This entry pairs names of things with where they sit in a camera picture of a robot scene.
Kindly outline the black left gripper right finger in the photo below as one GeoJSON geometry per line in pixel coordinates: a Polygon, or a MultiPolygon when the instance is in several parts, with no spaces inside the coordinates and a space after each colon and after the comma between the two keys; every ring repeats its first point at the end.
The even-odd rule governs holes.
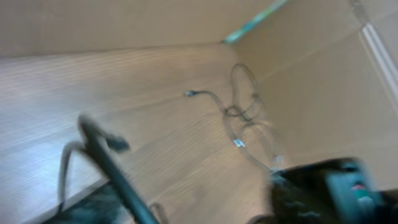
{"type": "Polygon", "coordinates": [[[270,181],[272,214],[250,224],[397,223],[397,195],[378,190],[355,157],[276,170],[270,181]]]}

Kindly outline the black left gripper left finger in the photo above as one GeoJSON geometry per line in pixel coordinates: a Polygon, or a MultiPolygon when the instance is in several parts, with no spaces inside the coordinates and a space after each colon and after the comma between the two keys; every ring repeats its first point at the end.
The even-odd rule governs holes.
{"type": "Polygon", "coordinates": [[[108,182],[44,224],[123,224],[131,216],[108,182]]]}

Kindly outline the teal tape strip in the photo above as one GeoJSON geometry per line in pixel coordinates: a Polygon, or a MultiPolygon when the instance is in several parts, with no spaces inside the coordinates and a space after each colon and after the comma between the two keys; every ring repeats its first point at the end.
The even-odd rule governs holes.
{"type": "Polygon", "coordinates": [[[273,13],[277,12],[281,7],[286,5],[289,0],[275,0],[269,6],[267,6],[264,10],[262,10],[259,14],[254,16],[251,20],[247,21],[243,24],[239,29],[233,31],[229,35],[227,35],[221,43],[224,44],[234,44],[237,43],[240,39],[242,39],[246,34],[250,33],[250,31],[254,30],[262,21],[267,19],[273,13]]]}

